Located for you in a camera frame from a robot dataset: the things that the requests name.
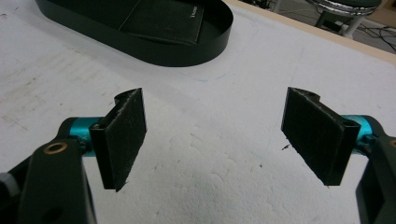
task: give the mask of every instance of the floor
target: floor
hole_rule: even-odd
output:
[[[269,7],[274,6],[274,1],[267,2],[269,3]],[[305,2],[305,0],[283,0],[279,11],[279,14],[285,17],[313,26],[317,22],[320,13],[320,9],[316,9],[315,7],[309,5]],[[396,54],[396,29],[381,29],[383,27],[384,25],[382,24],[366,20],[361,24],[358,30],[355,31],[353,34],[353,39],[374,48]]]

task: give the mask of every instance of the gray floor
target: gray floor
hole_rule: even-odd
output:
[[[320,10],[317,10],[315,7],[306,3],[305,0],[283,0],[282,5],[280,6],[279,14],[314,26],[320,16],[319,12]],[[384,26],[382,24],[366,20],[362,23],[360,29],[353,34],[354,40],[377,49],[382,49],[390,53],[396,53],[396,51],[381,38],[374,38],[367,34],[368,32],[371,35],[375,35],[372,33],[372,31],[379,34],[378,30],[366,30],[364,29],[363,25],[368,28],[381,28]],[[383,31],[382,35],[386,36],[385,39],[389,43],[396,44],[396,36],[394,36],[394,33],[392,36],[390,36],[391,34]]]

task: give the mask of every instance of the white table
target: white table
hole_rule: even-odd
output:
[[[0,172],[52,139],[69,117],[104,116],[143,88],[146,140],[128,183],[104,190],[84,159],[99,223],[359,223],[353,155],[327,188],[280,131],[288,86],[339,114],[368,114],[396,135],[396,56],[228,0],[227,49],[166,68],[57,24],[34,1],[0,2]]]

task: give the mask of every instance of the chair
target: chair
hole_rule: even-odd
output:
[[[349,17],[352,19],[347,29],[341,35],[352,38],[353,32],[359,27],[363,19],[375,12],[381,0],[305,0],[309,4],[323,9],[316,27],[321,27],[331,16]],[[276,0],[273,11],[279,12],[282,0]]]

